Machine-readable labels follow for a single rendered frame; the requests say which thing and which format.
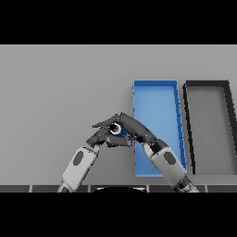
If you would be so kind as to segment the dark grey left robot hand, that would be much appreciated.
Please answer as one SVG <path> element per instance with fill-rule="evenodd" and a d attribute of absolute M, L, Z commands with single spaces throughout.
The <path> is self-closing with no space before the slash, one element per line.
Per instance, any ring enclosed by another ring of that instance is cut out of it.
<path fill-rule="evenodd" d="M 96 131 L 87 141 L 86 143 L 89 144 L 92 148 L 96 146 L 100 146 L 102 144 L 106 144 L 108 147 L 116 147 L 119 146 L 120 137 L 119 135 L 113 135 L 110 130 L 109 126 L 112 123 L 118 123 L 119 115 L 115 114 L 111 118 L 108 118 L 104 121 L 97 122 L 93 125 L 93 128 L 97 128 Z"/>

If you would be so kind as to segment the dark grey rectangular bin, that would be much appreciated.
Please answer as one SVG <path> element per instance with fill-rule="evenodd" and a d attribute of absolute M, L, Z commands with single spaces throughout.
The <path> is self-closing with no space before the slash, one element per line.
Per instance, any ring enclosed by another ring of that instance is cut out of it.
<path fill-rule="evenodd" d="M 183 86 L 193 175 L 237 175 L 237 120 L 229 81 Z"/>

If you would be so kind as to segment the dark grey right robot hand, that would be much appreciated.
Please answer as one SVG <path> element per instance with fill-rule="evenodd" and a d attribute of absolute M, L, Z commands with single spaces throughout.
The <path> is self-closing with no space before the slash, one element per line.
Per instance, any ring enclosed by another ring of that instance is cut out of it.
<path fill-rule="evenodd" d="M 134 141 L 147 144 L 151 151 L 156 154 L 168 145 L 158 139 L 151 131 L 149 131 L 139 120 L 121 112 L 119 115 L 115 114 L 113 117 L 106 121 L 106 125 L 109 126 L 112 123 L 120 125 Z"/>

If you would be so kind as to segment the blue pipe with pale ring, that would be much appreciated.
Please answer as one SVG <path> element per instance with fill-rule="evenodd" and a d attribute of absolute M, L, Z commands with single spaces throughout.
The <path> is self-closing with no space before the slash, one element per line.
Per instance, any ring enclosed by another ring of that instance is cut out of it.
<path fill-rule="evenodd" d="M 112 123 L 109 126 L 109 130 L 113 135 L 120 135 L 120 136 L 126 136 L 127 132 L 122 129 L 122 127 L 118 123 Z"/>

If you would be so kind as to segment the blue rectangular bin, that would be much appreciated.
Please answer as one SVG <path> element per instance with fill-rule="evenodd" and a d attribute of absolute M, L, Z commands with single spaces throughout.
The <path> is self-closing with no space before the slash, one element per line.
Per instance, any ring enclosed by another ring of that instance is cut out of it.
<path fill-rule="evenodd" d="M 133 117 L 167 143 L 186 168 L 181 106 L 176 80 L 134 80 Z"/>

